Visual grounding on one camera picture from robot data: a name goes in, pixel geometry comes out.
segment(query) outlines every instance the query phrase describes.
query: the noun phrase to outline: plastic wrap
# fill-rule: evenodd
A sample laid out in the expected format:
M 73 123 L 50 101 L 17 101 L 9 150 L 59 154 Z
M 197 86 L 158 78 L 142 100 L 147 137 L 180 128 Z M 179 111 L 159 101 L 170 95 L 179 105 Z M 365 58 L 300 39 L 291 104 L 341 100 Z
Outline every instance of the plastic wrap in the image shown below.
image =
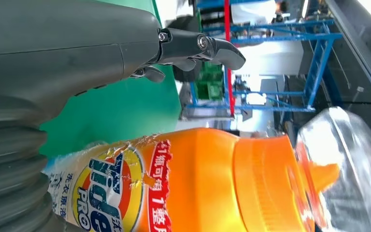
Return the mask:
M 298 134 L 318 165 L 340 164 L 340 178 L 319 195 L 327 220 L 325 231 L 371 232 L 371 130 L 340 108 L 323 111 Z

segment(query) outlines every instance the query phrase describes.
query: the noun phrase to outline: blue metal shelf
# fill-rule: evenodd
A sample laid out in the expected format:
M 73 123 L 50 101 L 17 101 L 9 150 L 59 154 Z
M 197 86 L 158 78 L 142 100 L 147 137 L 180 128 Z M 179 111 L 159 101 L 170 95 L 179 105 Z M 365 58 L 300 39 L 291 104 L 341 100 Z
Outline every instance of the blue metal shelf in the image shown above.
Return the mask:
M 248 3 L 248 2 L 255 2 L 255 1 L 265 1 L 265 0 L 229 0 L 229 4 L 236 4 L 236 3 Z M 224 6 L 224 0 L 199 0 L 197 1 L 197 8 L 214 8 L 214 7 L 221 7 Z
M 229 0 L 230 4 L 241 2 L 252 2 L 252 0 Z M 224 6 L 224 0 L 204 0 L 197 5 L 199 8 Z M 233 91 L 228 88 L 227 71 L 224 72 L 224 100 L 221 102 L 205 102 L 199 103 L 196 97 L 194 85 L 191 83 L 192 103 L 188 105 L 189 108 L 207 108 L 207 109 L 230 109 L 234 101 L 227 97 L 232 91 L 232 96 L 246 95 L 250 93 L 266 94 L 267 96 L 275 96 L 275 98 L 266 97 L 268 101 L 274 102 L 275 106 L 264 105 L 235 105 L 236 110 L 271 110 L 271 111 L 291 111 L 291 112 L 313 112 L 313 103 L 315 101 L 316 93 L 322 81 L 324 70 L 327 66 L 328 58 L 332 50 L 333 42 L 342 37 L 340 33 L 331 33 L 329 25 L 334 24 L 334 20 L 323 21 L 305 21 L 298 23 L 274 23 L 266 25 L 254 26 L 231 26 L 230 31 L 256 30 L 256 29 L 270 29 L 282 32 L 282 35 L 266 37 L 266 38 L 252 38 L 245 39 L 231 39 L 233 44 L 258 44 L 266 41 L 314 41 L 314 56 L 310 65 L 310 69 L 306 78 L 304 90 L 301 92 L 261 92 L 261 91 Z M 204 28 L 203 32 L 210 35 L 213 32 L 223 33 L 224 27 Z M 280 101 L 280 96 L 302 98 L 303 105 L 293 106 L 284 101 Z

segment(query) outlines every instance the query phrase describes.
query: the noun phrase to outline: tide logo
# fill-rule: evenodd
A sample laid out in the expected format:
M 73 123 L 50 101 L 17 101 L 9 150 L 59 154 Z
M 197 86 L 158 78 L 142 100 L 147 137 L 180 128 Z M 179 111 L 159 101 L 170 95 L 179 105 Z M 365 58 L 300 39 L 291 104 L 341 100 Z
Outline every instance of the tide logo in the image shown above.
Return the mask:
M 90 232 L 131 231 L 142 206 L 142 175 L 140 155 L 132 147 L 92 158 L 73 188 L 76 222 Z

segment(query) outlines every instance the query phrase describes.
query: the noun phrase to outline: orange bottle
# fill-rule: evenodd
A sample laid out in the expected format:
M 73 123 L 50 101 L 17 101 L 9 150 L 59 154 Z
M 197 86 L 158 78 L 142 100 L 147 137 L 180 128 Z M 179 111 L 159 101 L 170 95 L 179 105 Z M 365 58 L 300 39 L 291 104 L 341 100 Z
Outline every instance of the orange bottle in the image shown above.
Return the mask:
M 87 231 L 313 232 L 339 167 L 310 163 L 287 136 L 193 129 L 97 146 L 45 172 L 55 213 Z

